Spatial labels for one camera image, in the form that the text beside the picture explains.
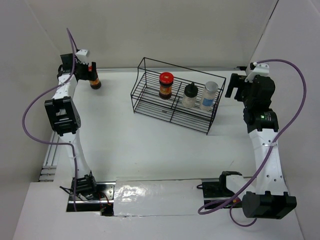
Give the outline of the silver-lid jar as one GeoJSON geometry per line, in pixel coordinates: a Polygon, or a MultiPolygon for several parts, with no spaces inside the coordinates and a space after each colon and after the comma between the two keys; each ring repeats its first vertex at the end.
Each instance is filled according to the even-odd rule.
{"type": "Polygon", "coordinates": [[[203,111],[209,111],[214,99],[216,97],[216,94],[219,90],[219,86],[214,81],[208,81],[203,89],[200,105],[199,108],[203,111]]]}

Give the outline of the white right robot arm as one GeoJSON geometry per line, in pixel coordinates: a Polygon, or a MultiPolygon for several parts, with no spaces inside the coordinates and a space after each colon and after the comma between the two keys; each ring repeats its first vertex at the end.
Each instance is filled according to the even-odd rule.
{"type": "Polygon", "coordinates": [[[276,140],[278,118],[270,107],[275,83],[268,76],[256,75],[246,80],[244,75],[233,73],[225,97],[230,98],[233,89],[237,89],[235,100],[244,105],[243,119],[254,150],[256,184],[245,186],[247,181],[241,173],[223,171],[218,190],[223,196],[238,194],[247,218],[280,220],[297,206],[297,199],[289,195],[282,173],[276,140]]]}

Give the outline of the black-cap white spice bottle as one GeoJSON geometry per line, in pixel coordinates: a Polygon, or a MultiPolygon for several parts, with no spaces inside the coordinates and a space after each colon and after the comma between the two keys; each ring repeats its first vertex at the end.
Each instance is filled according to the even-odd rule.
{"type": "Polygon", "coordinates": [[[182,105],[187,109],[193,108],[196,103],[197,95],[198,87],[195,85],[195,83],[192,82],[188,84],[184,89],[182,105]]]}

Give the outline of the red-lid chili sauce jar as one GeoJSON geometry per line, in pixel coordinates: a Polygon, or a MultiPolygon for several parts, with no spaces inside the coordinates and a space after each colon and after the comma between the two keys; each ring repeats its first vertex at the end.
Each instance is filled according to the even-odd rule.
{"type": "Polygon", "coordinates": [[[172,85],[174,82],[174,76],[170,72],[163,72],[159,75],[159,96],[168,100],[172,96],[172,85]]]}

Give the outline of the dark sauce bottle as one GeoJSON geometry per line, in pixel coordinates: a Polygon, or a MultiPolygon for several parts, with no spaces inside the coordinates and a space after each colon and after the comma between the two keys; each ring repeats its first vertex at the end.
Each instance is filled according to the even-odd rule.
{"type": "Polygon", "coordinates": [[[94,71],[94,80],[90,80],[89,84],[90,84],[90,87],[94,90],[97,90],[102,86],[97,70],[94,71]]]}

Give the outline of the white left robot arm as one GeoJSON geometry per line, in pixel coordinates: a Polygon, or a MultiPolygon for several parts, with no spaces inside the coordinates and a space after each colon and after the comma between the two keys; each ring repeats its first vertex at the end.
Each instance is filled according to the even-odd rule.
{"type": "Polygon", "coordinates": [[[97,76],[89,70],[89,55],[89,50],[80,49],[75,53],[75,61],[71,53],[60,56],[62,64],[57,74],[60,87],[52,99],[45,101],[44,106],[51,128],[59,135],[60,141],[74,146],[74,150],[67,148],[70,163],[76,163],[72,171],[71,190],[76,191],[77,196],[92,200],[97,197],[99,187],[84,156],[80,141],[81,118],[73,102],[78,81],[91,81],[97,76]]]}

